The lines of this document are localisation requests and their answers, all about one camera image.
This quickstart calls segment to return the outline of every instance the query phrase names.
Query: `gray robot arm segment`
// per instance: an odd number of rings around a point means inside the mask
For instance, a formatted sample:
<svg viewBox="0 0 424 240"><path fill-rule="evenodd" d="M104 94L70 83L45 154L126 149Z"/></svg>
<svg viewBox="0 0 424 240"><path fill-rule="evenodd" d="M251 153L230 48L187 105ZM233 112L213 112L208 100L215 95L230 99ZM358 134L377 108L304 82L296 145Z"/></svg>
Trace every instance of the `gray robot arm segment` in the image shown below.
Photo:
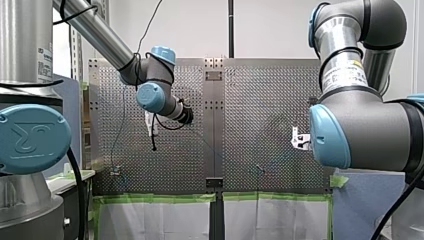
<svg viewBox="0 0 424 240"><path fill-rule="evenodd" d="M393 0L345 2L320 9L315 23L324 93L310 111L315 158L340 168L414 172L423 162L424 117L412 105L383 103L374 90L405 38L402 9Z"/></svg>
<svg viewBox="0 0 424 240"><path fill-rule="evenodd" d="M53 6L56 10L60 10L62 0L54 0ZM65 4L65 16L71 16L87 9L90 5L85 0L67 1ZM163 107L149 108L146 104L140 105L149 112L178 120L182 123L191 123L193 114L189 107L179 102L176 97L171 94L172 81L166 81L172 75L174 66L164 66L159 64L157 60L143 60L138 54L131 52L129 47L116 35L116 33L96 14L96 11L89 10L84 14L69 21L73 27L77 29L90 44L104 56L119 73L122 82L127 85L137 86L148 82L157 84L156 88L163 90L163 98L159 101L159 105ZM141 86L138 95L146 93L146 88Z"/></svg>
<svg viewBox="0 0 424 240"><path fill-rule="evenodd" d="M387 82L395 49L401 46L405 39L407 29L405 15L395 1L344 2L323 7L315 19L313 31L318 32L327 21L335 19L347 21L346 18L359 25L359 35L355 29L355 37L367 49L364 69L368 84L381 92ZM315 34L315 41L320 39L320 36Z"/></svg>

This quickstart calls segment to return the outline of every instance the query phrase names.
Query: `pipe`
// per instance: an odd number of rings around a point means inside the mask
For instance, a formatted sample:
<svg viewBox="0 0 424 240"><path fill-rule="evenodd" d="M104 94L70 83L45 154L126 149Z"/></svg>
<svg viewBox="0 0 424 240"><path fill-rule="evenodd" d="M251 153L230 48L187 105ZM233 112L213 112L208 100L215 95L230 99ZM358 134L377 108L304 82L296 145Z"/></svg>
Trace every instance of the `pipe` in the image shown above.
<svg viewBox="0 0 424 240"><path fill-rule="evenodd" d="M53 80L51 0L0 4L0 83Z"/></svg>
<svg viewBox="0 0 424 240"><path fill-rule="evenodd" d="M368 49L365 53L364 70L368 85L378 92L382 92L387 84L395 52L395 49L382 51Z"/></svg>
<svg viewBox="0 0 424 240"><path fill-rule="evenodd" d="M234 58L234 0L228 0L229 57Z"/></svg>
<svg viewBox="0 0 424 240"><path fill-rule="evenodd" d="M59 11L62 0L54 0L53 6ZM68 0L65 5L65 17L79 13L90 5L85 0ZM120 70L130 63L134 54L129 47L104 22L96 10L90 10L69 21L113 67Z"/></svg>

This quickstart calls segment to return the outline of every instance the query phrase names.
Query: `perforated metal panel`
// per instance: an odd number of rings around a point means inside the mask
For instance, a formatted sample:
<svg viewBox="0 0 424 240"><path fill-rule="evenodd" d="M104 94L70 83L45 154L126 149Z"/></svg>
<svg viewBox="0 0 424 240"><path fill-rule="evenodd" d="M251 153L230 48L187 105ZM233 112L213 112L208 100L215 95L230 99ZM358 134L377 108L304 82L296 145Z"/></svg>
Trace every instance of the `perforated metal panel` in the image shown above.
<svg viewBox="0 0 424 240"><path fill-rule="evenodd" d="M309 97L319 97L313 60L225 60L224 191L314 193L328 171L291 146L309 133Z"/></svg>
<svg viewBox="0 0 424 240"><path fill-rule="evenodd" d="M91 66L90 82L95 138L92 140L98 141L93 146L100 151L97 157L94 153L94 158L103 162L103 170L95 178L94 193L204 192L202 60L179 60L175 68L173 93L192 106L193 124L178 131L159 128L155 152L148 137L144 112L135 100L135 87L124 87L113 67L104 60L95 61ZM126 116L115 143L124 104ZM178 126L172 122L164 124ZM119 176L111 176L112 165L121 167Z"/></svg>
<svg viewBox="0 0 424 240"><path fill-rule="evenodd" d="M221 176L224 191L326 192L331 170L290 144L292 126L309 132L317 75L313 60L179 59L173 91L192 105L195 120L175 132L160 128L153 152L134 87L125 89L107 62L92 60L91 152L93 166L102 165L94 194L205 192L206 177ZM112 165L119 176L110 175Z"/></svg>

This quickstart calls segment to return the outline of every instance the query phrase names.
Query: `black cable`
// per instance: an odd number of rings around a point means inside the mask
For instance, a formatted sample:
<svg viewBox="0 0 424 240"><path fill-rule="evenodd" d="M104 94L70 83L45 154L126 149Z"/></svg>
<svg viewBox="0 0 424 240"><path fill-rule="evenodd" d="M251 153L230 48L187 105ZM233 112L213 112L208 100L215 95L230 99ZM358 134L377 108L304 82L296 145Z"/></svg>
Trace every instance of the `black cable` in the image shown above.
<svg viewBox="0 0 424 240"><path fill-rule="evenodd" d="M113 162L113 151L115 150L116 147L116 143L119 140L119 137L121 136L122 133L122 129L124 128L124 122L125 122L125 118L127 115L127 110L126 110L126 99L125 99L125 92L127 90L127 86L124 87L124 89L122 90L122 120L121 120L121 125L119 127L118 130L118 134L116 135L115 141L113 141L112 144L112 148L110 149L110 164L112 165L112 171L115 170L115 164Z"/></svg>
<svg viewBox="0 0 424 240"><path fill-rule="evenodd" d="M152 138L152 146L153 146L152 150L153 151L156 151L157 150L156 143L155 143L155 133L154 133L154 130L155 130L155 128L154 128L154 126L155 126L155 119L156 119L156 113L153 114L152 129L151 129L152 130L152 136L151 136L151 138Z"/></svg>
<svg viewBox="0 0 424 240"><path fill-rule="evenodd" d="M141 43L143 42L144 38L147 36L147 33L149 32L150 25L153 22L153 19L156 16L156 13L159 9L160 4L163 0L159 0L158 4L156 5L155 11L152 14L152 17L150 17L149 23L147 24L146 30L144 31L143 36L140 38L140 41L138 42L138 48L137 51L134 53L134 56L136 58L136 63L134 65L135 68L135 75L136 75L136 81L135 81L135 91L138 90L138 85L141 84L142 80L140 79L140 72L141 72L141 55L140 55L140 49L141 49Z"/></svg>
<svg viewBox="0 0 424 240"><path fill-rule="evenodd" d="M66 5L66 0L62 0L62 2L60 3L60 8L59 8L60 18L62 19L65 18L65 5Z"/></svg>
<svg viewBox="0 0 424 240"><path fill-rule="evenodd" d="M416 107L422 115L424 115L424 107L413 100L410 99L401 99L401 100L395 100L390 101L391 103L400 103L404 102L410 105L413 105ZM421 179L424 177L424 166L421 167L417 175L412 180L411 184L406 188L406 190L400 195L400 197L396 200L396 202L390 207L390 209L386 212L383 219L381 219L381 222L379 223L378 227L375 229L374 234L371 237L371 240L377 240L381 230L383 230L384 226L386 225L387 221L390 219L390 217L393 215L393 213L402 205L402 203L408 198L408 196L412 193L412 191L415 189L415 187L418 185L418 183L421 181Z"/></svg>
<svg viewBox="0 0 424 240"><path fill-rule="evenodd" d="M51 87L63 83L62 79L48 83L23 83L23 84L11 84L11 83L0 83L2 88L34 88L34 87Z"/></svg>
<svg viewBox="0 0 424 240"><path fill-rule="evenodd" d="M167 126L163 125L163 123L161 123L161 122L159 121L159 118L158 118L158 116L157 116L156 114L155 114L155 118L156 118L156 121L158 121L158 123L159 123L159 125L160 125L161 127L165 128L166 130L170 130L170 131L179 130L179 129L183 128L185 125L187 125L187 123L183 123L181 126L178 126L178 127L176 127L176 128L170 128L170 127L167 127Z"/></svg>
<svg viewBox="0 0 424 240"><path fill-rule="evenodd" d="M141 49L141 42L143 42L144 38L147 36L147 32L148 32L148 31L149 31L149 29L150 29L150 25L152 24L153 19L155 18L156 13L157 13L157 11L158 11L158 9L159 9L159 6L160 6L160 4L162 3L162 1L163 1L163 0L159 0L158 4L156 5L155 11L153 12L152 17L150 18L149 23L147 24L146 30L144 31L143 36L141 37L140 41L138 42L138 48L137 48L136 53L140 53L140 49Z"/></svg>
<svg viewBox="0 0 424 240"><path fill-rule="evenodd" d="M75 181L77 183L77 192L78 192L78 210L79 210L79 227L78 227L78 240L84 240L85 235L85 191L84 183L82 182L81 172L78 167L77 159L75 158L72 149L69 148L68 159L71 163L72 170L74 170Z"/></svg>
<svg viewBox="0 0 424 240"><path fill-rule="evenodd" d="M69 17L67 17L67 18L63 18L63 19L62 19L62 20L60 20L60 21L53 22L53 26L58 25L58 24L61 24L61 23L68 22L68 21L70 21L70 20L72 20L72 19L74 19L74 18L78 17L79 15L81 15L81 14L83 14L83 13L85 13L85 12L87 12L87 11L91 10L91 9L96 9L96 12L97 12L98 7L97 7L97 6L95 6L95 5L90 6L90 7L86 8L86 9L82 10L81 12L75 13L75 14L73 14L73 15L71 15L71 16L69 16Z"/></svg>

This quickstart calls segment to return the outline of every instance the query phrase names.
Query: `warning label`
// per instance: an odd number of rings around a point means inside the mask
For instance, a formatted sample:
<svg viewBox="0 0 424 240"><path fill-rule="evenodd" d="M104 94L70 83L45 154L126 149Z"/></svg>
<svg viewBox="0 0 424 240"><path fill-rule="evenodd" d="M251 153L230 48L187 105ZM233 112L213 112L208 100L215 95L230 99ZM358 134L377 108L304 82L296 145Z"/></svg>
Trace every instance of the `warning label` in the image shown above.
<svg viewBox="0 0 424 240"><path fill-rule="evenodd" d="M323 78L322 86L325 92L344 86L368 86L362 64L358 61L348 61L328 71Z"/></svg>
<svg viewBox="0 0 424 240"><path fill-rule="evenodd" d="M52 52L45 48L38 48L38 80L51 82L53 80Z"/></svg>

